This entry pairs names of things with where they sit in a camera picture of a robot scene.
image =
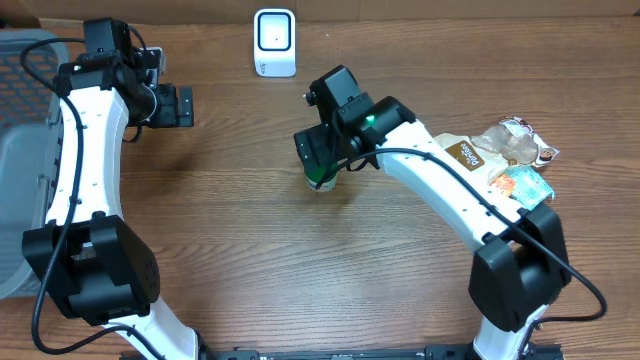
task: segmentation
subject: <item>wooden tabletop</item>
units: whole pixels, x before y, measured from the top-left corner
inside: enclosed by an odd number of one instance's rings
[[[395,96],[434,135],[475,135],[518,115],[560,149],[543,174],[551,205],[571,263],[610,312],[547,325],[534,340],[562,344],[570,359],[638,358],[640,19],[301,23],[290,79],[256,75],[252,25],[139,30],[166,51],[164,80],[193,86],[196,124],[123,145],[124,214],[159,261],[163,298],[213,348],[422,347],[468,343],[478,331],[472,258],[416,195],[373,169],[341,173],[330,193],[307,189],[292,136],[319,117],[301,95],[344,64],[374,99]],[[32,299],[0,303],[0,358],[48,358],[31,342],[32,308]],[[573,281],[550,313],[596,310]],[[96,330],[47,301],[50,346]],[[111,335],[66,359],[130,349]]]

